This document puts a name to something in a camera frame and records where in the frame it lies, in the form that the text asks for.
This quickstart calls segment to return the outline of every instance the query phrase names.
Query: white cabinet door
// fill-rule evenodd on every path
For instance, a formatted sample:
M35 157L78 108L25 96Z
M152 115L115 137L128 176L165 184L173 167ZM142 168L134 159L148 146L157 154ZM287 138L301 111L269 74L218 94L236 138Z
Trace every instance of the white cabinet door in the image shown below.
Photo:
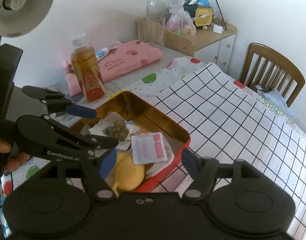
M216 63L218 59L218 53L221 41L213 43L203 49L195 52L194 58L197 58L205 63L214 62Z
M234 38L235 35L232 35L230 37L221 40L219 58L222 57L222 55L226 55L227 53L232 52Z
M217 65L224 73L226 73L226 71L228 70L231 54L232 54L232 51L229 51L228 53L221 55L221 56L219 55Z

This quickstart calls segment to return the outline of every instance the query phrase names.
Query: chair backrest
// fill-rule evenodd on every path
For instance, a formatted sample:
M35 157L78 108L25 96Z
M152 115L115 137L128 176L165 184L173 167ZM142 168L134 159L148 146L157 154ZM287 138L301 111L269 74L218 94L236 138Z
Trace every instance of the chair backrest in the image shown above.
M284 57L282 54L278 53L274 49L263 44L251 43L247 52L242 75L240 78L240 82L243 84L245 83L246 77L248 76L254 54L259 55L259 57L255 63L250 79L245 85L250 87L253 84L261 84L269 90L277 88L278 91L280 91L281 88L284 87L284 90L281 95L285 97L292 82L295 81L297 85L286 102L287 106L289 107L293 103L297 95L300 93L304 84L306 83L302 73L291 61L289 61L286 57ZM258 75L256 76L261 60L263 58L265 59L265 61L262 65L262 68L260 68ZM271 62L271 66L269 70L266 71L269 62Z

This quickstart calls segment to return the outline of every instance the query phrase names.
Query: black stick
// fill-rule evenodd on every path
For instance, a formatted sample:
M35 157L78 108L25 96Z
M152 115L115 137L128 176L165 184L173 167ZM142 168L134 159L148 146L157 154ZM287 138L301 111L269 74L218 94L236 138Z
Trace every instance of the black stick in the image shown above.
M217 2L217 0L215 0L216 1L216 3L217 3L217 6L219 7L219 9L220 9L220 13L221 13L221 16L222 16L222 19L223 19L223 22L224 22L224 26L225 26L225 29L227 30L228 28L226 27L226 24L225 24L225 20L224 20L224 17L223 17L223 14L222 14L222 11L221 11L221 8L220 8L220 5L219 5L219 3Z

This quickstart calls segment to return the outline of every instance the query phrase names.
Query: checkered tablecloth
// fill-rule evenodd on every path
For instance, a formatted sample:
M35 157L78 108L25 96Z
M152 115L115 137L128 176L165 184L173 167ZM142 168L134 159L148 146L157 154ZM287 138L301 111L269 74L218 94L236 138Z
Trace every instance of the checkered tablecloth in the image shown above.
M251 163L292 196L296 215L288 233L306 240L306 138L237 87L216 64L147 99L191 134L190 149L220 163ZM174 191L186 177L177 167L155 192ZM216 189L230 183L221 179Z

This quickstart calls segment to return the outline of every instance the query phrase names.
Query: human hand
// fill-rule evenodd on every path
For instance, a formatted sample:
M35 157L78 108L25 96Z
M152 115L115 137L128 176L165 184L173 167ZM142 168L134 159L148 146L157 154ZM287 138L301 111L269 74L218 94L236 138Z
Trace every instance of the human hand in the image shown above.
M0 138L0 153L7 153L11 150L11 145ZM16 157L10 158L5 166L5 171L12 172L19 168L29 158L26 153L19 153Z

